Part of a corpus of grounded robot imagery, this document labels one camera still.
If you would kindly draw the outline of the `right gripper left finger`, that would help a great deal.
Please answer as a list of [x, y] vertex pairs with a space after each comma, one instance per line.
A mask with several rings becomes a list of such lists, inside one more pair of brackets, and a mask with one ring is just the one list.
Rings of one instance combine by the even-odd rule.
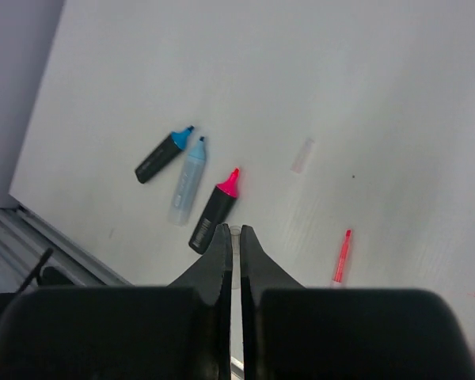
[[0, 317], [0, 379], [228, 379], [230, 229], [163, 287], [44, 287]]

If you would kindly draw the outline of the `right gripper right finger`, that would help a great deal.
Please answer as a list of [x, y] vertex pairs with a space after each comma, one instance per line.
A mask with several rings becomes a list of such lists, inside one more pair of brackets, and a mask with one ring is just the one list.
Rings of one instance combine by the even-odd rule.
[[449, 306], [419, 289], [307, 288], [240, 237], [247, 379], [475, 379]]

